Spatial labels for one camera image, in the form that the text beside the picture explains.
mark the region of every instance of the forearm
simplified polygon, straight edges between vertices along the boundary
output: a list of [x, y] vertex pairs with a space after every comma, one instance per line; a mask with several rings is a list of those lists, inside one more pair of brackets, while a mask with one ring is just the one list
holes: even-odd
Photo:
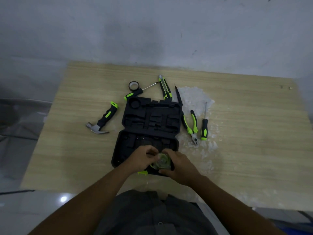
[[270, 221], [228, 194], [205, 176], [192, 182], [191, 188], [213, 210], [230, 234], [284, 234]]
[[30, 235], [92, 234], [130, 174], [127, 165], [121, 164], [52, 213]]

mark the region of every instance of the hammer handle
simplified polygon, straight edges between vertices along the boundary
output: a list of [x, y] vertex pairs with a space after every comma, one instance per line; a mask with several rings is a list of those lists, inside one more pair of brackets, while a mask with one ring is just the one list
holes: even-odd
[[98, 120], [97, 125], [100, 129], [105, 126], [105, 124], [113, 117], [118, 109], [118, 105], [114, 102], [111, 102], [111, 108], [106, 111], [106, 113], [102, 116], [101, 119]]

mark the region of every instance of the tool case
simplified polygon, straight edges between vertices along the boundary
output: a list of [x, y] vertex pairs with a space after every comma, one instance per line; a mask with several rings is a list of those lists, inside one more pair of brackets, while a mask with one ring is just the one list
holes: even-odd
[[[158, 102], [143, 97], [128, 99], [122, 119], [125, 129], [117, 137], [112, 166], [120, 165], [141, 145], [152, 145], [159, 152], [163, 149], [178, 151], [178, 140], [175, 136], [180, 131], [181, 117], [182, 106], [177, 102]], [[148, 174], [162, 175], [151, 166], [145, 171]]]

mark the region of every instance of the hammer head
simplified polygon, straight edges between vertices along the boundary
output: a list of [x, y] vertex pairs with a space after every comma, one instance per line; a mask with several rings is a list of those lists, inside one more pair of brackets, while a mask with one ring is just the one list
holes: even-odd
[[88, 122], [86, 124], [86, 127], [90, 128], [92, 132], [97, 133], [97, 134], [109, 133], [108, 131], [100, 131], [100, 126], [97, 124], [92, 125], [91, 123]]

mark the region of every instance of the person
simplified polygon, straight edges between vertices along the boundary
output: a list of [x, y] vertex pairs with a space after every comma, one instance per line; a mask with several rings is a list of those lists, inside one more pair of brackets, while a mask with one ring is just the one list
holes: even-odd
[[[213, 210], [230, 234], [285, 234], [270, 221], [201, 175], [186, 155], [164, 149], [175, 169], [159, 172], [192, 188]], [[155, 191], [119, 189], [133, 173], [156, 162], [158, 150], [138, 147], [121, 165], [65, 203], [30, 235], [217, 234], [199, 207], [171, 195], [160, 200]]]

